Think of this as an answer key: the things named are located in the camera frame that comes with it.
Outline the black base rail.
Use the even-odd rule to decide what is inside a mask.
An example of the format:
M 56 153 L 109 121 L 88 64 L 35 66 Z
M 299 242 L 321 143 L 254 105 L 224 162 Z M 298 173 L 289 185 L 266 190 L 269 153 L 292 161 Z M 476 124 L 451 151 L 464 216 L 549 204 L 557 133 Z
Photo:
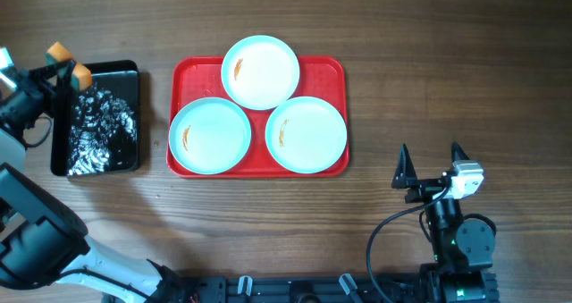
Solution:
M 470 274 L 457 280 L 450 276 L 389 274 L 378 278 L 385 295 L 393 302 L 499 302 L 495 274 Z M 381 302 L 379 292 L 367 278 L 339 277 L 308 279 L 189 279 L 189 286 L 172 302 Z

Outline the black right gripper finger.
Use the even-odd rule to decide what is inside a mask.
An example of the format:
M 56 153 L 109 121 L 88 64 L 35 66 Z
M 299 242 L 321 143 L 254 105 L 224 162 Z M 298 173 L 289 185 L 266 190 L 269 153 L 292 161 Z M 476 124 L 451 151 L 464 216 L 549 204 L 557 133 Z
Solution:
M 408 147 L 403 144 L 400 147 L 400 156 L 396 171 L 393 175 L 391 187 L 393 189 L 410 189 L 418 185 L 416 170 L 412 164 Z
M 465 161 L 469 160 L 470 157 L 464 152 L 462 147 L 457 141 L 453 141 L 451 144 L 451 161 Z

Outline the white plate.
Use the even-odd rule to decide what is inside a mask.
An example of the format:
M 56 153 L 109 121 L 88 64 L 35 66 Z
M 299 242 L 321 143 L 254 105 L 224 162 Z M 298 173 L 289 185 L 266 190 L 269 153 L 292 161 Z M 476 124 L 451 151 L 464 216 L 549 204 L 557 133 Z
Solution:
M 265 144 L 281 167 L 294 173 L 320 173 L 345 152 L 348 129 L 341 113 L 325 100 L 294 97 L 270 114 Z
M 282 40 L 254 35 L 235 43 L 223 57 L 221 82 L 238 105 L 269 110 L 290 99 L 300 80 L 299 59 Z
M 202 175 L 224 173 L 248 152 L 250 121 L 235 103 L 221 97 L 203 97 L 174 116 L 169 148 L 184 169 Z

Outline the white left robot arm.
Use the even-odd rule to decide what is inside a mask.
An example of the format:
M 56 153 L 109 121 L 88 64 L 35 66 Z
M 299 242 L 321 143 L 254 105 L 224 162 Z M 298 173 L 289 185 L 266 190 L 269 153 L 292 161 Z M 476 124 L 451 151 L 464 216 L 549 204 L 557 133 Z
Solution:
M 12 90 L 1 103 L 2 287 L 36 290 L 60 282 L 99 290 L 106 302 L 182 302 L 175 272 L 97 242 L 69 207 L 23 173 L 32 147 L 23 132 L 42 115 L 62 116 L 68 98 L 91 86 L 89 69 L 70 57 L 32 70 L 5 59 L 1 79 Z

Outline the red plastic tray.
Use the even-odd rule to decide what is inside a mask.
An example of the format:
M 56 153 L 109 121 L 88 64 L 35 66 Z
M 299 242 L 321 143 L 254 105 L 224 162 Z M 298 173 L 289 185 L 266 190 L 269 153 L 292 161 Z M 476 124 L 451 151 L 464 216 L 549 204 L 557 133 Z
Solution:
M 204 97 L 227 99 L 221 81 L 221 56 L 191 56 L 179 62 L 172 76 L 170 118 L 187 104 Z M 342 65 L 327 55 L 302 55 L 299 58 L 299 85 L 295 97 L 318 97 L 330 103 L 348 118 L 345 72 Z M 272 158 L 265 144 L 265 126 L 271 114 L 269 110 L 247 109 L 252 130 L 250 147 L 244 158 L 225 173 L 214 174 L 214 179 L 274 179 L 298 178 L 302 174 L 281 167 Z

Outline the black water container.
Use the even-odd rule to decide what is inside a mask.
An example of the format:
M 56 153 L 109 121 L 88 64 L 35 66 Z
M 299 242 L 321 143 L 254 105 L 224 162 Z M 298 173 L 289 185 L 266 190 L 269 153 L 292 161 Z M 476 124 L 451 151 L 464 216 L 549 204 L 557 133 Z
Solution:
M 50 170 L 75 177 L 139 167 L 139 69 L 132 60 L 90 63 L 93 84 L 72 92 L 54 118 Z

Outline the white plate top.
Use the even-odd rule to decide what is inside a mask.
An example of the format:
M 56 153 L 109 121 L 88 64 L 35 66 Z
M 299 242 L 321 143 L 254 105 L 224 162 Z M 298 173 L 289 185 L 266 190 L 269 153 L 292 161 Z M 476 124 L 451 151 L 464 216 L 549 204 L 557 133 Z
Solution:
M 290 99 L 300 80 L 299 59 L 282 40 L 254 35 L 235 43 L 223 57 L 221 82 L 238 105 L 269 110 Z

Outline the orange green sponge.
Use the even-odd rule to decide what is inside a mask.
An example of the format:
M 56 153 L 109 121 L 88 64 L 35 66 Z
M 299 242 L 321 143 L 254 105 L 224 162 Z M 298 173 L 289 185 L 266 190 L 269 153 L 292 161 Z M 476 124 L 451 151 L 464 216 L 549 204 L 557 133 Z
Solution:
M 76 91 L 83 91 L 93 84 L 91 71 L 75 60 L 73 54 L 60 42 L 55 42 L 46 51 L 48 65 L 62 62 L 75 62 L 71 68 L 70 85 Z

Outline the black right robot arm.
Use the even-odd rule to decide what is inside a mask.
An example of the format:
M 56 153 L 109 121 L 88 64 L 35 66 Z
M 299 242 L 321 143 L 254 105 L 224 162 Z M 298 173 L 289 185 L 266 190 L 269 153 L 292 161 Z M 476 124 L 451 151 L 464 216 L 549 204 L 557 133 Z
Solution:
M 451 167 L 440 178 L 420 180 L 408 148 L 402 146 L 391 184 L 406 189 L 405 202 L 426 206 L 422 221 L 432 245 L 434 262 L 420 267 L 413 283 L 415 302 L 498 302 L 500 293 L 492 267 L 496 225 L 486 216 L 464 215 L 460 201 L 474 195 L 484 169 L 460 145 L 451 145 Z

